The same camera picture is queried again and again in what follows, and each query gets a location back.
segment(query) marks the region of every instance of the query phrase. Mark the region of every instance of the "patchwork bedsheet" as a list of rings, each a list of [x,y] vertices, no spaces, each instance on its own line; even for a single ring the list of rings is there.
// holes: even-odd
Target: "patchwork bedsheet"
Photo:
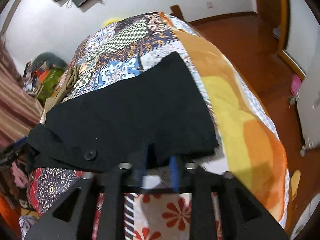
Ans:
[[[228,59],[181,20],[163,13],[142,14],[112,23],[87,37],[70,64],[80,65],[79,80],[63,101],[143,74],[174,51],[184,60],[206,102],[219,142],[214,156],[195,161],[210,172],[235,173],[284,227],[289,172],[276,128]],[[44,214],[82,174],[50,167],[34,170],[28,188],[30,202],[40,215]],[[143,187],[171,186],[167,167],[151,174],[144,179]],[[101,193],[93,240],[103,198]],[[188,239],[191,198],[191,193],[126,193],[126,239]],[[222,239],[216,193],[212,193],[212,200]]]

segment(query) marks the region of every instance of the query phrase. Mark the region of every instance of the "folded clothing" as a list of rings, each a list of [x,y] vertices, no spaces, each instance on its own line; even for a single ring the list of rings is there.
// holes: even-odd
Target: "folded clothing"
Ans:
[[[56,105],[27,143],[36,150],[29,171],[109,171],[146,144],[156,167],[173,155],[212,155],[218,146],[208,108],[176,52],[139,76]]]

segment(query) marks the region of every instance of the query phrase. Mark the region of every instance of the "striped curtain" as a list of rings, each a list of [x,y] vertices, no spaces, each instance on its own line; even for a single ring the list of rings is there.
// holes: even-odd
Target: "striped curtain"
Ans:
[[[0,41],[0,148],[27,136],[39,122],[42,106],[22,87],[23,79]]]

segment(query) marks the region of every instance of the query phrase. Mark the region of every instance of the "caster wheel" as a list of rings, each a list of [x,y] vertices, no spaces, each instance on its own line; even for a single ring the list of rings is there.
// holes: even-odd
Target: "caster wheel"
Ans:
[[[295,105],[296,104],[296,98],[295,97],[290,97],[290,99],[289,99],[289,105],[290,106],[293,106],[293,105]]]
[[[304,157],[306,155],[306,147],[302,146],[301,150],[300,150],[300,155],[301,157]]]

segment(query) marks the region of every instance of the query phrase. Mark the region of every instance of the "brown floor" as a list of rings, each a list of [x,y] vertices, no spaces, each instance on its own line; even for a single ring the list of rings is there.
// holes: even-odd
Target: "brown floor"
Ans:
[[[289,108],[292,70],[276,54],[272,29],[255,16],[235,17],[197,25],[238,68],[260,97],[287,152],[290,176],[299,169],[298,195],[292,203],[290,230],[312,197],[320,192],[320,152],[300,156],[301,130],[296,107]]]

